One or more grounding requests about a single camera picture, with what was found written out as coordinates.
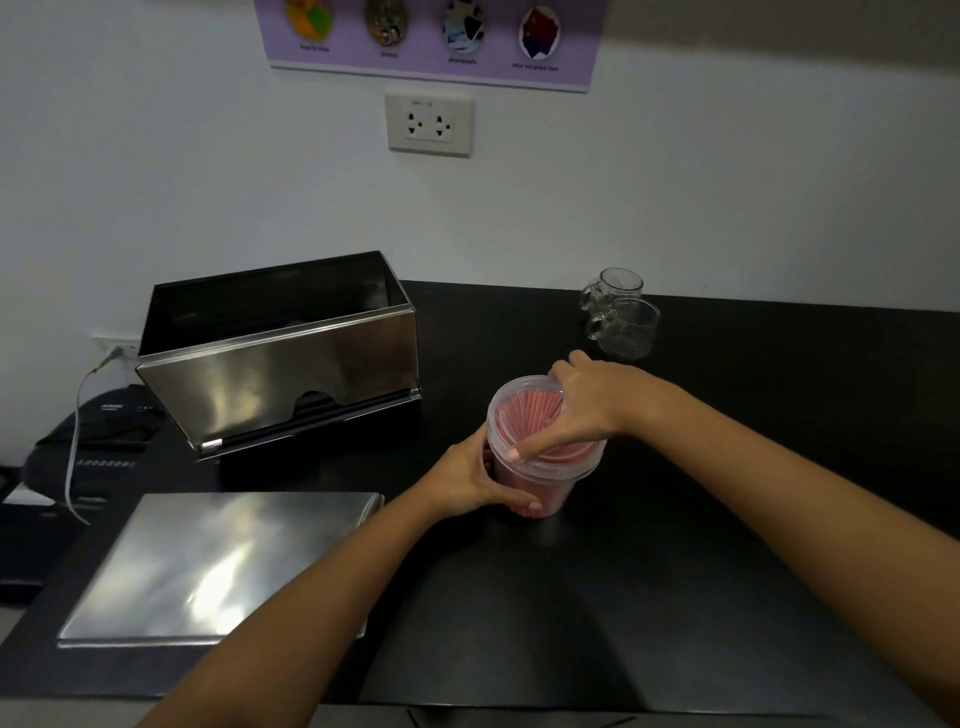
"hand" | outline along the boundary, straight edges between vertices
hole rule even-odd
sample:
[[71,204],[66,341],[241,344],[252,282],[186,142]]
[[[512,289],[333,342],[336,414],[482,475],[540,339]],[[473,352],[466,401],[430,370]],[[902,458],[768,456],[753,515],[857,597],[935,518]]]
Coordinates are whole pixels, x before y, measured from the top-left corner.
[[637,367],[593,361],[579,350],[570,354],[569,363],[556,362],[550,375],[564,388],[564,411],[551,426],[517,443],[510,453],[513,462],[570,443],[639,435],[660,392],[670,386]]
[[539,511],[540,499],[525,491],[494,483],[487,475],[493,453],[486,449],[487,425],[462,443],[452,445],[411,490],[437,509],[439,518],[462,516],[483,505],[501,503],[517,510]]

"white wall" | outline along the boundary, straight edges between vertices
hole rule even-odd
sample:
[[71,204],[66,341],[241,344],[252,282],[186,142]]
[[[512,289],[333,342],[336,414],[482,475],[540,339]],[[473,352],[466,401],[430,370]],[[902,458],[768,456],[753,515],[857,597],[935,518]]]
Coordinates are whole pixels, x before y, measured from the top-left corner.
[[245,0],[4,3],[0,461],[158,281],[378,248],[410,279],[620,264],[654,293],[960,310],[956,77],[608,39],[589,95],[470,86],[470,160],[389,152],[388,83],[271,69]]

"metal hinge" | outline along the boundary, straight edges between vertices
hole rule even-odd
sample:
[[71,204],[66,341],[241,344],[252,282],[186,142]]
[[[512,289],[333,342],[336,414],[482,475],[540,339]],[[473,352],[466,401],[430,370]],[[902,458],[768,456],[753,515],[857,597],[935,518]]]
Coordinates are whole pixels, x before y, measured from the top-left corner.
[[221,445],[224,443],[223,438],[218,437],[216,440],[209,440],[208,442],[200,444],[200,454],[209,455],[211,452],[214,452],[220,449]]

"mug handle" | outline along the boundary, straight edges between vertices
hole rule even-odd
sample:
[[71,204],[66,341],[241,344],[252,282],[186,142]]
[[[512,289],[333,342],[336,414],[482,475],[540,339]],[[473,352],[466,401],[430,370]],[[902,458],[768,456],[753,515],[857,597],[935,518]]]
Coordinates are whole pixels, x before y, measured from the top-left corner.
[[596,289],[596,287],[599,284],[600,284],[600,281],[597,280],[591,283],[589,286],[587,286],[586,288],[584,288],[584,290],[580,292],[580,310],[582,311],[589,310],[589,308],[587,307],[587,299],[590,297],[590,294],[593,293],[593,291]]
[[592,319],[587,321],[587,339],[590,341],[596,341],[597,337],[600,335],[600,327],[603,326],[603,320],[606,314],[601,314],[599,316],[594,316]]

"poster image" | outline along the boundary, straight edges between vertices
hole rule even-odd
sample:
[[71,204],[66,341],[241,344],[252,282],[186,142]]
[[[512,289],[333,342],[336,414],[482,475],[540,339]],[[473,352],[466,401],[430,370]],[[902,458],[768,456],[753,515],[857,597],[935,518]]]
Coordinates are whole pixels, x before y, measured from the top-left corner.
[[589,90],[607,0],[253,0],[278,68]]

